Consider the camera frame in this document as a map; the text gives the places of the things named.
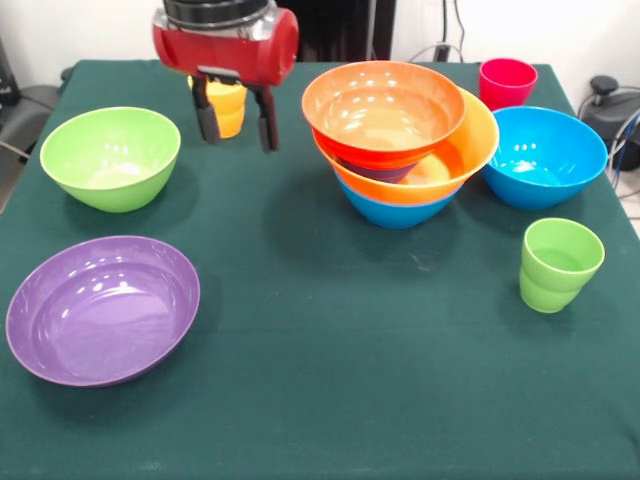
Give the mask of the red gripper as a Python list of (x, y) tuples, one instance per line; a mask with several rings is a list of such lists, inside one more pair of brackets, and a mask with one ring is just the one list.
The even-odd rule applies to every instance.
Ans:
[[(154, 14), (152, 37), (159, 59), (170, 69), (192, 76), (205, 70), (219, 72), (252, 84), (247, 89), (259, 107), (262, 149), (265, 153), (278, 150), (275, 102), (269, 86), (280, 85), (295, 65), (299, 26), (292, 11), (267, 7), (241, 25), (193, 30), (175, 24), (161, 7)], [(219, 125), (206, 87), (205, 78), (192, 78), (191, 95), (201, 136), (208, 144), (217, 144)]]

